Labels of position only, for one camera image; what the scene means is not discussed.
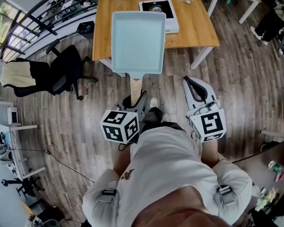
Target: wooden floor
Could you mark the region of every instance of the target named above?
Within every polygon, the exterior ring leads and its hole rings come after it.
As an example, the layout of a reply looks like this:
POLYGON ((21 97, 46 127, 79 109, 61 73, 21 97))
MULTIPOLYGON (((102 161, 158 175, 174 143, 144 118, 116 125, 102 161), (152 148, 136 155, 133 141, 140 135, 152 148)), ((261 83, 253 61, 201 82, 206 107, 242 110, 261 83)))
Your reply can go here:
MULTIPOLYGON (((204 0, 209 7, 211 0, 204 0)), ((259 151, 263 136, 261 129, 284 133, 284 58, 278 53, 279 42, 264 46, 250 32, 267 8, 259 5, 244 24, 238 20, 249 7, 248 0, 237 0, 227 6, 219 0, 212 14, 213 25, 220 40, 200 66, 190 70, 198 55, 197 49, 166 50, 161 75, 144 77, 143 89, 157 97, 162 111, 169 113, 171 121, 191 131, 185 119, 187 105, 182 78, 194 76, 212 85, 226 113, 227 133, 219 142, 219 150, 232 160, 259 151)), ((58 50, 74 44, 81 57, 91 57, 92 42, 81 35, 64 39, 58 50)), ((40 52, 31 60, 51 62, 54 54, 40 52)), ((38 124, 38 129, 20 135, 22 147, 49 149, 61 162, 97 180, 112 165, 117 145, 105 141, 99 121, 120 96, 130 93, 128 78, 120 78, 100 62, 89 62, 86 75, 99 79, 97 84, 80 80, 83 101, 67 92, 52 96, 47 92, 16 98, 11 89, 3 89, 5 101, 18 107, 20 122, 38 124)), ((46 189, 41 193, 50 204, 60 207, 68 218, 85 220, 81 211, 82 196, 92 183, 58 164, 52 156, 28 152, 34 157, 32 167, 46 166, 41 182, 46 189)), ((70 221, 63 226, 80 226, 70 221)))

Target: white box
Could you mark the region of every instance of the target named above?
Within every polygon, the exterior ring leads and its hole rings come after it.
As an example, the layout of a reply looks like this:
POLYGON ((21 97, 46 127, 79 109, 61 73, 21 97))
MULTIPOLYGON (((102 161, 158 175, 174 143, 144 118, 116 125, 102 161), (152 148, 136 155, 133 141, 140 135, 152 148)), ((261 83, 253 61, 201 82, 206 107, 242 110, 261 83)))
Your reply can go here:
POLYGON ((9 124, 18 123, 18 108, 8 107, 8 122, 9 124))
POLYGON ((166 18, 165 20, 165 33, 166 34, 173 34, 173 33, 179 33, 179 23, 177 20, 176 12, 174 9, 174 6, 172 5, 171 0, 149 0, 149 1, 142 1, 139 2, 139 10, 143 11, 143 3, 149 3, 149 2, 161 2, 161 1, 168 1, 170 10, 172 13, 172 18, 166 18))
POLYGON ((104 138, 127 144, 139 132, 138 114, 133 112, 106 110, 100 126, 104 138))
POLYGON ((200 142, 222 138, 226 133, 224 109, 190 116, 189 124, 193 127, 200 142))

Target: shoe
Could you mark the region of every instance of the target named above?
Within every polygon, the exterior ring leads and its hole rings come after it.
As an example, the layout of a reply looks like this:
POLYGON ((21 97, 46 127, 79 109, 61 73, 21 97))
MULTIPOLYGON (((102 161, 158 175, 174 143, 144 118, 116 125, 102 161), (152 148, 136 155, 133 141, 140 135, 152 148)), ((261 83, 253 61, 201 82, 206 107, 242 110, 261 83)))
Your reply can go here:
POLYGON ((150 108, 154 108, 154 107, 159 108, 158 99, 156 97, 153 97, 150 103, 150 108))
POLYGON ((284 57, 283 51, 281 49, 279 49, 279 53, 284 57))
POLYGON ((254 28, 253 26, 250 26, 250 30, 251 30, 251 32, 255 35, 255 37, 256 37, 258 40, 262 39, 262 36, 259 36, 259 35, 256 33, 255 28, 254 28))
POLYGON ((168 113, 164 113, 162 115, 162 120, 161 122, 169 122, 169 114, 168 113))

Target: railing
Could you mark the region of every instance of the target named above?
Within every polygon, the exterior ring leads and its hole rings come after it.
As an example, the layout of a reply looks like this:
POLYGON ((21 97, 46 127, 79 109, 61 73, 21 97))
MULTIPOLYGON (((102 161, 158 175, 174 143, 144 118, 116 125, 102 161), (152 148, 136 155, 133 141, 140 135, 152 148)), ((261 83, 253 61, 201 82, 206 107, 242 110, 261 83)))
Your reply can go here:
POLYGON ((19 55, 25 55, 24 49, 33 43, 37 37, 43 36, 46 31, 57 36, 55 26, 79 13, 95 9, 97 5, 98 0, 42 0, 17 22, 21 13, 19 11, 11 23, 8 34, 0 45, 0 61, 14 60, 19 55), (45 10, 36 16, 35 14, 43 7, 45 10), (16 35, 14 32, 19 26, 23 29, 16 35))

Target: window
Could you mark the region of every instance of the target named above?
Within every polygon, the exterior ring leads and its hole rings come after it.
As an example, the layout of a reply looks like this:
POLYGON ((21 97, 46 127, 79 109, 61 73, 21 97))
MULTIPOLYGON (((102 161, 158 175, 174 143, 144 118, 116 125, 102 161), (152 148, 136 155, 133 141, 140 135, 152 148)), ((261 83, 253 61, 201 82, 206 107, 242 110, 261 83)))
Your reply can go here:
MULTIPOLYGON (((0 6, 0 45, 4 42, 6 35, 10 31, 10 27, 13 23, 13 20, 16 18, 16 15, 18 13, 18 9, 9 4, 8 2, 3 2, 0 6)), ((21 12, 17 18, 17 22, 19 22, 23 17, 25 16, 25 13, 21 12)), ((23 50, 25 47, 27 47, 29 44, 26 44, 27 42, 31 42, 30 40, 34 35, 29 34, 28 30, 24 29, 25 23, 23 23, 23 26, 18 26, 16 30, 14 31, 13 35, 9 39, 7 47, 3 48, 0 51, 0 54, 3 54, 3 57, 6 56, 11 49, 20 49, 23 50)), ((4 61, 7 61, 8 58, 12 57, 13 51, 9 53, 9 56, 4 59, 4 61)))

